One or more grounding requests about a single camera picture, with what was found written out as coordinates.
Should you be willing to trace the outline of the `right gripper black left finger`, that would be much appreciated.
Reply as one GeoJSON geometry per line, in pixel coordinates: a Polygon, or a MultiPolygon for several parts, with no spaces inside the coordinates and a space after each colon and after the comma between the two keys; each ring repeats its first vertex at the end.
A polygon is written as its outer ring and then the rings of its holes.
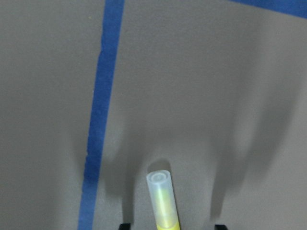
{"type": "Polygon", "coordinates": [[[130,230],[131,224],[130,223],[122,223],[119,225],[119,230],[130,230]]]}

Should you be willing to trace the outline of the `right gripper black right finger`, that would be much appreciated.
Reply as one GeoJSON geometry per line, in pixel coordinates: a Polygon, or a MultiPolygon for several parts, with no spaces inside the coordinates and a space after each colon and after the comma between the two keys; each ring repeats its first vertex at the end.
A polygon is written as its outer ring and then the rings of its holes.
{"type": "Polygon", "coordinates": [[[215,224],[214,229],[215,230],[227,230],[227,226],[225,224],[215,224]]]}

